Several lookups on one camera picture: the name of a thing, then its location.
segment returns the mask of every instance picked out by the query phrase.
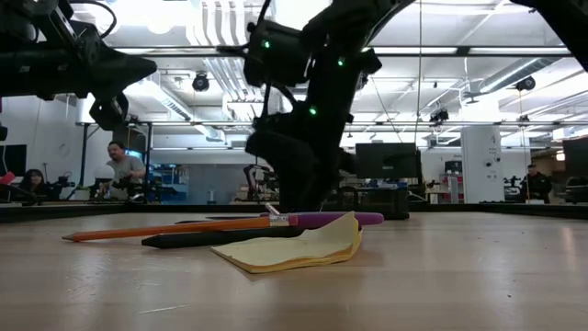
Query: camera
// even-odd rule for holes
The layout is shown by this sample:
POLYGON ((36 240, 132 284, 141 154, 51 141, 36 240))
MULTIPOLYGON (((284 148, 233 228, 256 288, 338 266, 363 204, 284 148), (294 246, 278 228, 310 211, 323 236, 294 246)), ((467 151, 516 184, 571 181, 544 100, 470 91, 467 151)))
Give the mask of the camera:
POLYGON ((205 92, 209 89, 210 83, 206 73, 196 73, 196 78, 192 82, 192 87, 197 92, 205 92))

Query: cable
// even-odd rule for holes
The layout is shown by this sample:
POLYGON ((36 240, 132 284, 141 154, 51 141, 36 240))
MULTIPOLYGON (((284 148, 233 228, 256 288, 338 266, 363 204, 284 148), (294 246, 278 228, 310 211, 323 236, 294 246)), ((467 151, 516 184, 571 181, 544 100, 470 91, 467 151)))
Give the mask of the cable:
POLYGON ((290 90, 288 90, 285 86, 275 86, 275 88, 277 88, 277 90, 280 91, 282 93, 282 95, 284 97, 286 97, 286 99, 290 102, 292 107, 294 107, 297 100, 294 97, 294 95, 292 94, 292 92, 290 90))
MULTIPOLYGON (((522 117, 523 116, 523 96, 521 95, 521 90, 518 91, 518 98, 519 98, 518 104, 519 104, 519 108, 521 111, 521 117, 522 117)), ((525 139, 525 127, 524 126, 521 127, 521 133, 523 136, 523 155, 525 156, 525 163, 527 165, 530 165, 531 164, 530 160, 529 160, 529 162, 527 162, 527 160, 526 160, 526 139, 525 139)), ((529 188, 529 179, 530 179, 529 174, 527 174, 526 175, 526 201, 525 201, 525 203, 527 201, 529 201, 529 202, 531 201, 531 191, 529 188)))
POLYGON ((35 131, 33 132, 33 144, 30 147, 30 157, 35 154, 35 144, 37 143, 37 130, 39 128, 39 119, 40 119, 40 107, 43 104, 43 100, 39 99, 39 108, 37 109, 37 119, 35 120, 35 131))
POLYGON ((401 135, 396 130, 396 127, 394 127, 394 123, 392 123, 392 120, 390 118, 390 114, 388 114, 388 110, 386 109, 386 105, 384 105, 384 100, 382 100, 382 96, 379 94, 378 86, 376 86, 376 81, 374 80, 374 77, 371 77, 371 82, 374 84, 374 88, 376 89, 376 94, 378 95, 379 103, 382 105, 382 108, 384 109, 384 112, 386 113, 386 117, 388 118, 388 122, 390 124, 392 124, 392 129, 394 129, 394 132, 396 132, 396 136, 398 136, 398 140, 400 140, 402 143, 401 135))
POLYGON ((414 144, 421 118, 421 81, 423 80, 423 0, 419 2, 419 85, 416 93, 416 122, 414 123, 414 144))
POLYGON ((118 23, 117 15, 114 13, 112 8, 110 8, 110 6, 108 6, 106 4, 103 4, 101 2, 97 2, 95 0, 71 0, 70 4, 100 6, 100 7, 103 7, 104 9, 106 9, 108 11, 108 13, 110 13, 110 15, 112 16, 112 23, 110 23, 110 27, 108 27, 108 29, 106 31, 104 31, 103 34, 100 35, 100 39, 104 39, 104 38, 108 37, 108 35, 112 32, 112 30, 117 26, 117 23, 118 23))
POLYGON ((269 104, 269 94, 271 93, 271 89, 272 89, 272 85, 268 83, 266 83, 266 93, 264 94, 264 107, 261 110, 261 116, 259 117, 260 119, 264 119, 269 115, 269 109, 268 109, 268 104, 269 104))
POLYGON ((267 8, 269 7, 270 2, 271 2, 271 0, 264 1, 264 5, 261 7, 261 12, 259 12, 259 18, 257 19, 258 26, 259 26, 259 23, 261 23, 261 21, 264 20, 264 17, 266 17, 267 8))
POLYGON ((8 174, 8 166, 6 165, 6 149, 7 148, 8 148, 7 144, 2 146, 2 166, 4 167, 4 176, 6 176, 8 174))

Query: computer monitor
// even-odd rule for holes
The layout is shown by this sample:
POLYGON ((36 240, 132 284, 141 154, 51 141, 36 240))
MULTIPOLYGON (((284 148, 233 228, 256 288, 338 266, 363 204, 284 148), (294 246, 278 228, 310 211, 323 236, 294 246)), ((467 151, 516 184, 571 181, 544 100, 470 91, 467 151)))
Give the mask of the computer monitor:
POLYGON ((358 178, 417 178, 421 173, 420 154, 414 143, 356 144, 358 178))
POLYGON ((563 141, 566 173, 569 176, 588 176, 588 138, 563 141))
POLYGON ((141 160, 143 159, 143 153, 141 153, 141 152, 137 152, 137 151, 133 151, 133 150, 127 149, 127 150, 125 150, 125 154, 126 155, 130 155, 130 156, 138 157, 141 160))
POLYGON ((0 177, 10 171, 16 177, 23 177, 27 172, 27 146, 25 144, 0 146, 0 177))

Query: white pillar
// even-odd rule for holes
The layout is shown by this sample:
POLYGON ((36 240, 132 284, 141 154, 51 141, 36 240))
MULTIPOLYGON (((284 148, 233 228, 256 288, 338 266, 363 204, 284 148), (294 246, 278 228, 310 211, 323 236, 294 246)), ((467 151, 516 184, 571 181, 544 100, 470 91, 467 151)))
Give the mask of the white pillar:
POLYGON ((90 108, 94 105, 94 96, 88 94, 87 98, 77 100, 77 122, 94 123, 94 119, 90 116, 90 108))
POLYGON ((493 97, 481 97, 477 103, 465 104, 460 117, 464 121, 498 121, 501 120, 498 100, 493 97))
POLYGON ((500 127, 463 128, 461 152, 465 202, 504 200, 500 127))

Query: pencil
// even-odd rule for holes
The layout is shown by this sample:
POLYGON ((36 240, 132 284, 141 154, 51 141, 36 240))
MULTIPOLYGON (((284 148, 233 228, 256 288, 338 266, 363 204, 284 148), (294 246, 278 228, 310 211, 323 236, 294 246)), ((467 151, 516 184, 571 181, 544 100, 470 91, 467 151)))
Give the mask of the pencil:
POLYGON ((181 234, 223 230, 260 229, 275 226, 294 226, 297 224, 298 216, 296 215, 270 215, 266 217, 229 221, 186 223, 164 226, 149 226, 143 228, 80 232, 75 234, 68 234, 62 237, 62 239, 73 242, 83 242, 89 240, 129 238, 156 234, 181 234))
POLYGON ((252 230, 216 231, 194 234, 158 234, 141 241, 144 246, 160 249, 200 247, 204 245, 227 245, 254 238, 292 238, 304 232, 295 226, 252 230))

